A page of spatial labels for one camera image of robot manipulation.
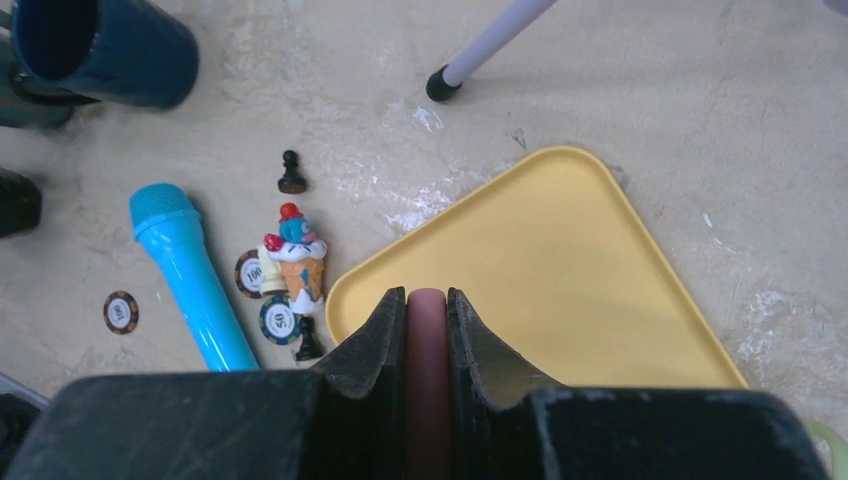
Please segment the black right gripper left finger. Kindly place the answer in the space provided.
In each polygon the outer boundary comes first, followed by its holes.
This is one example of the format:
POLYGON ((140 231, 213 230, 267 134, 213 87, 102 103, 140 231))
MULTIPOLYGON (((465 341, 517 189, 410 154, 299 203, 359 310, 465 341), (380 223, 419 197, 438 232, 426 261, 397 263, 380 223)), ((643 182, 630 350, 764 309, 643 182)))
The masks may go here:
POLYGON ((301 370, 89 377, 40 414, 10 479, 399 479, 406 295, 301 370))

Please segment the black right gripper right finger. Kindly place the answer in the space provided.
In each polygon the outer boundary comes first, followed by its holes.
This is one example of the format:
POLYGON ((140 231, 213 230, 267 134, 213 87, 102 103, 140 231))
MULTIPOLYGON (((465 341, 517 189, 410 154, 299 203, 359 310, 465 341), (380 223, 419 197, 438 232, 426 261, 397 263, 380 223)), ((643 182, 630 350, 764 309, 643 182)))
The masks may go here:
POLYGON ((825 479, 801 420, 751 390, 567 386, 447 296, 456 479, 825 479))

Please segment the pink ceramic mug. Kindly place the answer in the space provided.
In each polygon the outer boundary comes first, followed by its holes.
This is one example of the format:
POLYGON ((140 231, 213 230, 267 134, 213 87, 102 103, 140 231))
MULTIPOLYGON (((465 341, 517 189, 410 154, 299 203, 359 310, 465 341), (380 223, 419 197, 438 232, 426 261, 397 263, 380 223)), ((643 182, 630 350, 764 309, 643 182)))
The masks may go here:
POLYGON ((448 479, 451 424, 447 306, 437 289, 419 289, 407 301, 407 479, 448 479))

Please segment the dark blue ceramic mug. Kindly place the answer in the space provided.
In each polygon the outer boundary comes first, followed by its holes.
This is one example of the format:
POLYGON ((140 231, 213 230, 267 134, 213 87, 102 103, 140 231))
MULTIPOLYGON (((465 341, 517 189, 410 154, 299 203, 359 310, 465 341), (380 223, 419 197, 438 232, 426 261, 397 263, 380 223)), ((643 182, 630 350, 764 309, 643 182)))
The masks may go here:
POLYGON ((170 110, 192 91, 198 43, 150 1, 15 1, 12 91, 44 106, 170 110))

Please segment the grey ceramic mug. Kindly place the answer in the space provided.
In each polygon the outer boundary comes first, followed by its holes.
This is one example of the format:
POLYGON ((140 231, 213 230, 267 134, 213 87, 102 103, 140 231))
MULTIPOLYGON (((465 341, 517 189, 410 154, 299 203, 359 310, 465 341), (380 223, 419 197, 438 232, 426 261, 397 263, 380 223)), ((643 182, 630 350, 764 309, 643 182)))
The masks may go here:
POLYGON ((1 126, 8 128, 58 129, 73 115, 73 107, 43 106, 18 96, 11 86, 10 74, 18 65, 11 39, 12 17, 1 11, 1 126))

